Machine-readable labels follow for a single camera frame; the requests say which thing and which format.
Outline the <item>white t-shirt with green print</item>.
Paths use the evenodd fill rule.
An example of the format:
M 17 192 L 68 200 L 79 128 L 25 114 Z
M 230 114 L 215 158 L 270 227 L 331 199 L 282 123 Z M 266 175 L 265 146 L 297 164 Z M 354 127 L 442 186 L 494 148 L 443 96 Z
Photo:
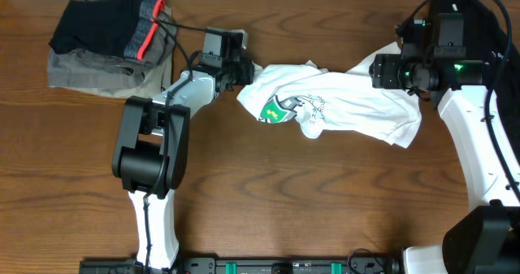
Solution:
M 374 88 L 369 75 L 374 59 L 370 54 L 347 72 L 330 72 L 312 61 L 257 67 L 253 83 L 237 99 L 259 122 L 296 120 L 310 139 L 325 130 L 355 131 L 406 148 L 422 120 L 418 97 Z

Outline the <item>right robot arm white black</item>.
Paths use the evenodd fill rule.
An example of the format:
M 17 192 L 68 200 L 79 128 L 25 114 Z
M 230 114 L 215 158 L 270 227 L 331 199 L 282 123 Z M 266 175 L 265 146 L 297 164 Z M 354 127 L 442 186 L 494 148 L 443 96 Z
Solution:
M 456 147 L 469 213 L 439 245 L 403 251 L 404 273 L 517 273 L 519 165 L 485 85 L 487 64 L 463 57 L 378 54 L 369 67 L 378 89 L 427 91 Z

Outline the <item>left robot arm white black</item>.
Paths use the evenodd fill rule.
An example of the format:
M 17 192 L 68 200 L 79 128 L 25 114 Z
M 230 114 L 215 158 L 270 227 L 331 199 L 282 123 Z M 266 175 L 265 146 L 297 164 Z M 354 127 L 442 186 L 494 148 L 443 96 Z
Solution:
M 133 259 L 84 260 L 81 273 L 179 271 L 174 199 L 185 173 L 190 120 L 223 91 L 251 84 L 260 69 L 249 59 L 220 68 L 199 63 L 182 71 L 162 93 L 126 100 L 112 172 L 135 210 L 138 251 Z

